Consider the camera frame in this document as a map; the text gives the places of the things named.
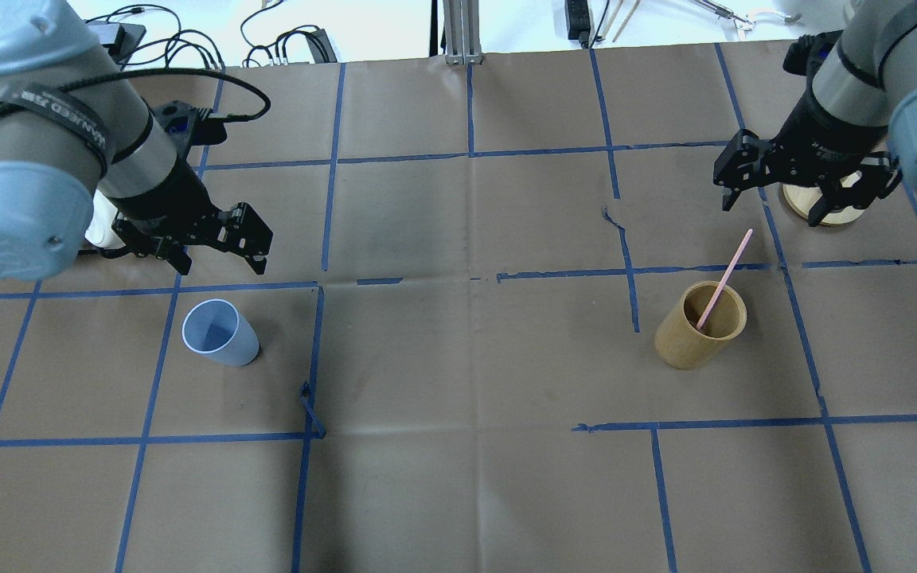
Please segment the light blue plastic cup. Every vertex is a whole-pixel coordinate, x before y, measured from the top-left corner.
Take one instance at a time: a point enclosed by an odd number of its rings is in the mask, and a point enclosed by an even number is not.
[[[257,333],[229,301],[211,298],[194,306],[182,322],[186,348],[226,366],[245,366],[257,358]]]

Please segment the pink straw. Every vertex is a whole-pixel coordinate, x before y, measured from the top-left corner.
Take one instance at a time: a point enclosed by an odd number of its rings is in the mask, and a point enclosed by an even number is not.
[[[738,259],[742,258],[742,251],[745,251],[745,246],[749,244],[749,239],[752,239],[752,229],[749,229],[749,231],[745,233],[742,244],[739,244],[738,251],[735,251],[735,257],[731,259],[731,264],[728,264],[728,270],[724,271],[723,277],[720,277],[720,283],[717,283],[716,290],[713,291],[710,302],[706,304],[706,310],[704,310],[703,315],[699,317],[699,322],[696,323],[696,330],[699,330],[700,333],[703,329],[703,324],[706,324],[706,319],[709,318],[710,311],[713,310],[713,305],[716,304],[717,298],[720,297],[720,292],[724,290],[724,284],[728,283],[728,276],[731,276],[731,271],[735,270]]]

